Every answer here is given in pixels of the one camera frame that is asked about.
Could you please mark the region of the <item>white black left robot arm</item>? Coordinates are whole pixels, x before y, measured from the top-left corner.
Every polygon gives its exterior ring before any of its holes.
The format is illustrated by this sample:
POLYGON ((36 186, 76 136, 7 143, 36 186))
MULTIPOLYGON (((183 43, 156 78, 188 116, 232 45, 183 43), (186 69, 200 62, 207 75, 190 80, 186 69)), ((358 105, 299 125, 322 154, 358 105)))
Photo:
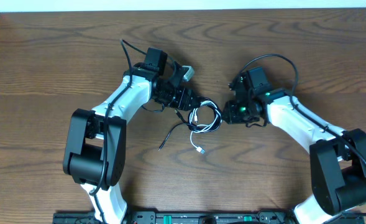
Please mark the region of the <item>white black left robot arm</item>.
POLYGON ((201 104, 193 90, 181 85, 194 75, 193 68, 173 65, 172 76, 162 79, 161 63, 137 63, 100 105, 77 109, 71 116, 63 171, 89 195, 101 223, 122 223, 127 213, 119 180, 126 161, 127 124, 139 108, 150 100, 183 111, 201 104))

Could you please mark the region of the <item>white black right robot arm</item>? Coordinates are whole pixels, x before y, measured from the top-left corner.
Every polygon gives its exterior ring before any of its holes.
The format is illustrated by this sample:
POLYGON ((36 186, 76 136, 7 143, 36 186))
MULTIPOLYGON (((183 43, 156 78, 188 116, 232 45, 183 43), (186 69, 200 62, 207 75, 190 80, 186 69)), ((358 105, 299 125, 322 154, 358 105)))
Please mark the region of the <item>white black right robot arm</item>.
POLYGON ((274 88, 264 74, 240 73, 229 84, 235 99, 222 118, 227 124, 271 124, 309 154, 312 195, 293 209, 296 223, 334 223, 364 218, 354 209, 366 203, 366 133, 347 131, 303 106, 292 91, 274 88))

